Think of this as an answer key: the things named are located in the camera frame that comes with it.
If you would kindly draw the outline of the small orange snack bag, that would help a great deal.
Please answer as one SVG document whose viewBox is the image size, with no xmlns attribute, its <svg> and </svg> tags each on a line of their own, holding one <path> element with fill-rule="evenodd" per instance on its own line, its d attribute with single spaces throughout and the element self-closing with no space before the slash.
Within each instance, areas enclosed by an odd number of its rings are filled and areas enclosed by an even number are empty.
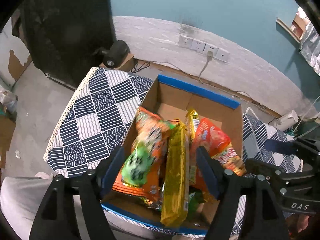
<svg viewBox="0 0 320 240">
<path fill-rule="evenodd" d="M 237 155 L 231 143 L 213 159 L 217 160 L 224 169 L 232 170 L 238 176 L 243 176 L 247 172 L 244 162 Z"/>
</svg>

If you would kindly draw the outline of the red prawn cracker bag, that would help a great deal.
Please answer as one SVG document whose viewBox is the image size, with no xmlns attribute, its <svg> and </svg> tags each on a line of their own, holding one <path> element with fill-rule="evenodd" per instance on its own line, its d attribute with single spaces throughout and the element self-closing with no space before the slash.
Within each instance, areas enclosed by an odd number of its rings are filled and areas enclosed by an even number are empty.
<svg viewBox="0 0 320 240">
<path fill-rule="evenodd" d="M 217 127 L 208 118 L 203 118 L 195 132 L 190 147 L 190 173 L 189 185 L 202 192 L 207 192 L 202 173 L 196 164 L 196 149 L 203 146 L 211 158 L 221 155 L 227 148 L 233 147 L 230 137 L 219 127 Z"/>
</svg>

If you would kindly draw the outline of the long gold chip pack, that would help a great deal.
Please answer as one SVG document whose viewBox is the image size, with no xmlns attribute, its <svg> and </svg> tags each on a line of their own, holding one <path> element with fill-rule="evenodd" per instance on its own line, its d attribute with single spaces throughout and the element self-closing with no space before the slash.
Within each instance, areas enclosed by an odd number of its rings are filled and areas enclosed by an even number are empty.
<svg viewBox="0 0 320 240">
<path fill-rule="evenodd" d="M 189 205 L 189 135 L 183 122 L 172 120 L 168 140 L 161 223 L 178 228 L 186 219 Z"/>
</svg>

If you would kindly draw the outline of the orange green snack bag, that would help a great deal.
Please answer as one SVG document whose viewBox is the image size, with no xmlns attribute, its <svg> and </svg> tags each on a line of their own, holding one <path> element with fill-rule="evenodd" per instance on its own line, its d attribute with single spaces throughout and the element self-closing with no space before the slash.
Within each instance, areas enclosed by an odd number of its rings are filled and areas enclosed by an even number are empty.
<svg viewBox="0 0 320 240">
<path fill-rule="evenodd" d="M 167 152 L 168 137 L 175 126 L 142 106 L 137 108 L 137 136 L 131 145 L 130 155 L 116 177 L 113 191 L 151 202 L 160 200 L 160 169 Z"/>
</svg>

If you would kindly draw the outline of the long yellow cracker pack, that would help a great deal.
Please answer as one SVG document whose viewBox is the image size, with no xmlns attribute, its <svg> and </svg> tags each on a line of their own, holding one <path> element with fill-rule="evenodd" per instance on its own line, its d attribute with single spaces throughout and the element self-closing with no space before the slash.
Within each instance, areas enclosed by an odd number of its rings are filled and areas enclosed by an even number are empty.
<svg viewBox="0 0 320 240">
<path fill-rule="evenodd" d="M 185 116 L 185 125 L 187 127 L 189 135 L 189 184 L 194 185 L 196 183 L 196 157 L 193 150 L 193 142 L 195 139 L 196 130 L 199 126 L 200 119 L 199 114 L 194 108 L 189 109 Z"/>
</svg>

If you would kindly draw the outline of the white electric kettle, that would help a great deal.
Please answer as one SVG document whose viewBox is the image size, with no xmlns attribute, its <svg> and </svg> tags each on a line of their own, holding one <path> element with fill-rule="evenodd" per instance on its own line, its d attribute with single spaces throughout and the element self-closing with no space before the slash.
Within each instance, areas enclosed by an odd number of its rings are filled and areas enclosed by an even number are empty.
<svg viewBox="0 0 320 240">
<path fill-rule="evenodd" d="M 277 119 L 274 126 L 278 130 L 285 131 L 297 123 L 298 115 L 295 110 L 292 110 L 289 113 Z"/>
</svg>

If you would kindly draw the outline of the silver foil curtain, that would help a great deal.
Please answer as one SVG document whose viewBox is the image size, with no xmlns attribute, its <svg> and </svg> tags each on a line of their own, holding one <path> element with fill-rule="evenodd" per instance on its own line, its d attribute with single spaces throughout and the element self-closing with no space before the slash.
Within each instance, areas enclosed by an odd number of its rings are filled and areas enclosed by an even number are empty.
<svg viewBox="0 0 320 240">
<path fill-rule="evenodd" d="M 311 22 L 306 26 L 306 31 L 300 41 L 299 51 L 308 65 L 319 75 L 320 37 Z"/>
</svg>

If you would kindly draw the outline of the blue white patterned tablecloth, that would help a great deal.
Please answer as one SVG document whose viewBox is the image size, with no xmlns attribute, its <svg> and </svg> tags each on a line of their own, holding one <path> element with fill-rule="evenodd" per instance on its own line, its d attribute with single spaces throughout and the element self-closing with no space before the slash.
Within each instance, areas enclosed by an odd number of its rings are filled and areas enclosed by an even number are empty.
<svg viewBox="0 0 320 240">
<path fill-rule="evenodd" d="M 176 74 L 159 74 L 152 81 L 104 68 L 92 68 L 77 88 L 52 134 L 44 159 L 55 172 L 71 178 L 96 168 L 124 141 L 130 155 L 136 137 L 132 122 L 139 105 L 164 120 L 182 122 L 193 108 L 200 118 L 208 118 L 230 137 L 243 161 L 255 158 L 280 166 L 286 173 L 302 171 L 303 161 L 298 157 L 264 149 L 266 139 L 289 141 L 293 138 L 243 114 L 240 103 L 230 97 Z M 129 232 L 129 225 L 133 226 L 131 233 L 136 236 L 179 235 L 197 239 L 206 234 L 218 204 L 200 204 L 193 220 L 186 220 L 179 228 L 166 228 L 160 223 L 160 212 L 140 201 L 131 194 L 111 191 L 101 206 L 110 224 L 125 232 Z"/>
</svg>

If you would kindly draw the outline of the wooden window sill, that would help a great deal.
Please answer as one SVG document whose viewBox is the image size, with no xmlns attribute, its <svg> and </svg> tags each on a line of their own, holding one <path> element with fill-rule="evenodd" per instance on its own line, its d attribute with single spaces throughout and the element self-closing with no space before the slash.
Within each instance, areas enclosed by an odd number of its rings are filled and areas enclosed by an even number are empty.
<svg viewBox="0 0 320 240">
<path fill-rule="evenodd" d="M 281 19 L 276 18 L 276 23 L 280 25 L 297 43 L 300 43 L 300 38 Z"/>
</svg>

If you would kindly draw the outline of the black speaker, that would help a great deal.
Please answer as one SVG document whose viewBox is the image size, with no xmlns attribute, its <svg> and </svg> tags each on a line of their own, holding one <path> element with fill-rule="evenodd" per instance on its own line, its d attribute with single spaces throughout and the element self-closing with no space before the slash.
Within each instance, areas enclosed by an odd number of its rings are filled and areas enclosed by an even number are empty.
<svg viewBox="0 0 320 240">
<path fill-rule="evenodd" d="M 130 53 L 129 46 L 123 40 L 117 40 L 110 49 L 100 48 L 99 54 L 103 57 L 103 64 L 107 68 L 118 68 Z"/>
</svg>

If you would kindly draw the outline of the white wall socket strip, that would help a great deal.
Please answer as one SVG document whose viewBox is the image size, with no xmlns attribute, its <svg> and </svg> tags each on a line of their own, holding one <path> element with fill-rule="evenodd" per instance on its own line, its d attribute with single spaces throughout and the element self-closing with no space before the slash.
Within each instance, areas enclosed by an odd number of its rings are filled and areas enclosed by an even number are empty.
<svg viewBox="0 0 320 240">
<path fill-rule="evenodd" d="M 206 43 L 195 38 L 191 38 L 185 35 L 180 35 L 178 45 L 183 48 L 188 48 L 203 55 L 212 57 L 222 62 L 228 62 L 230 52 L 218 48 L 217 46 Z"/>
</svg>

